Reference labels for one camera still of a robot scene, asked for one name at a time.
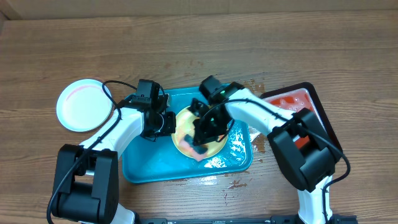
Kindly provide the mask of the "yellow plate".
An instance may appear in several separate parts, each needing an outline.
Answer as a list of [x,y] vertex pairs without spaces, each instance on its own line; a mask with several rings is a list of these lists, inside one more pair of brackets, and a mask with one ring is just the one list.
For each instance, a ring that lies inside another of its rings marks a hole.
[[203,154],[196,152],[196,150],[194,150],[194,147],[189,146],[188,141],[183,139],[186,135],[189,135],[191,137],[194,136],[195,131],[193,122],[196,119],[198,119],[198,117],[191,113],[188,110],[188,107],[185,107],[176,116],[176,129],[171,137],[175,147],[182,154],[196,161],[202,161],[219,153],[226,144],[228,136],[221,135],[218,139],[220,140],[222,137],[224,137],[222,141],[213,141],[202,145],[202,147],[204,147],[206,150]]

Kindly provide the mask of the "green and pink sponge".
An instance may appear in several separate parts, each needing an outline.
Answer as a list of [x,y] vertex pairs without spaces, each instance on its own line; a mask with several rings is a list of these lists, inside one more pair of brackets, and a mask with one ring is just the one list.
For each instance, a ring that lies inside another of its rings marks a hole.
[[181,153],[200,162],[204,159],[215,156],[217,153],[219,153],[222,150],[225,144],[226,140],[223,139],[220,142],[213,141],[204,145],[194,146],[193,138],[190,135],[186,134],[178,142],[177,147]]

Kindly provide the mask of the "light blue plate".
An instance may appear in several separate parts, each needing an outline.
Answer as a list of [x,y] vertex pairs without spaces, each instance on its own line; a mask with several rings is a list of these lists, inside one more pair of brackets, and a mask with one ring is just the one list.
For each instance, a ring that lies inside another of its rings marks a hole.
[[94,79],[82,79],[68,85],[56,105],[59,122],[74,132],[91,131],[103,124],[113,109],[108,87]]

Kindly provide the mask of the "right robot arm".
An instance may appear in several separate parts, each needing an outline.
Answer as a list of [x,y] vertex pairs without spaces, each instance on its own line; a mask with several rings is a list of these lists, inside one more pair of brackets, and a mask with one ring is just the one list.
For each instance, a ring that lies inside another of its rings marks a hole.
[[216,142],[232,121],[265,135],[283,176],[297,189],[297,223],[341,223],[330,207],[329,189],[342,148],[314,86],[303,82],[256,96],[241,84],[209,78],[194,98],[194,146]]

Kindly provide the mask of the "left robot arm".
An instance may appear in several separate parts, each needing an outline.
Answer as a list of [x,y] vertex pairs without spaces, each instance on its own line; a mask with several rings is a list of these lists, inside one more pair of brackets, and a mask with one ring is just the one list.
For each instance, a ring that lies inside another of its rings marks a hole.
[[175,113],[163,107],[118,106],[92,137],[79,145],[63,145],[47,221],[59,217],[81,223],[134,223],[134,212],[119,203],[119,158],[136,137],[174,133],[175,120]]

